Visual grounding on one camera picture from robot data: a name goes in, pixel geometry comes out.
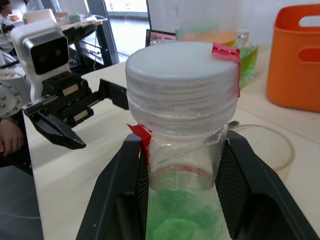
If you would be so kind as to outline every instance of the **orange basket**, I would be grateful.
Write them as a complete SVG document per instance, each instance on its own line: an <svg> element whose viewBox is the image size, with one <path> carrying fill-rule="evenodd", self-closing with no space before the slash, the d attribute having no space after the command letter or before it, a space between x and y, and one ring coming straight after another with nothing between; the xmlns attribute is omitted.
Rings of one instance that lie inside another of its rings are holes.
<svg viewBox="0 0 320 240"><path fill-rule="evenodd" d="M274 25L267 96L275 104L320 112L320 26L300 26L320 16L320 4L280 10Z"/></svg>

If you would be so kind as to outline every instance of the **white table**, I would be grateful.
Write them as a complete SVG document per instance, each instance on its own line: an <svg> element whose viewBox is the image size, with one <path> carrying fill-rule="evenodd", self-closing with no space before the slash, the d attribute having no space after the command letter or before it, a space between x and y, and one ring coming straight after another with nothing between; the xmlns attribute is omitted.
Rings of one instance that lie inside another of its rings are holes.
<svg viewBox="0 0 320 240"><path fill-rule="evenodd" d="M320 114L270 103L266 98L270 50L260 49L257 75L242 92L233 117L240 124L273 128L288 137L295 161L286 186L320 235ZM125 64L120 63L83 76L93 91L104 78L126 86ZM129 111L105 100L93 107L94 116L74 130L87 143L68 150L52 145L25 118L43 233L46 240L73 240L86 211L96 179L131 133L135 124Z"/></svg>

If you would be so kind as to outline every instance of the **person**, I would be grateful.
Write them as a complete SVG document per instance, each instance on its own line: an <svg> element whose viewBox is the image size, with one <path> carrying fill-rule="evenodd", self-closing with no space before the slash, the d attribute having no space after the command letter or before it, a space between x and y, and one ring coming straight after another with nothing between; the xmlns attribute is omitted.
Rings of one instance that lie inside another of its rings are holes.
<svg viewBox="0 0 320 240"><path fill-rule="evenodd" d="M24 145L24 134L17 123L11 119L0 121L0 152L3 156L15 153Z"/></svg>
<svg viewBox="0 0 320 240"><path fill-rule="evenodd" d="M44 5L40 0L24 0L24 2L26 4L27 12L34 12L45 9Z"/></svg>
<svg viewBox="0 0 320 240"><path fill-rule="evenodd" d="M12 14L12 6L9 0L0 0L0 26L5 24L7 26L12 25L12 21L8 17ZM14 45L9 42L8 37L1 31L0 33L0 48L2 51L14 55Z"/></svg>

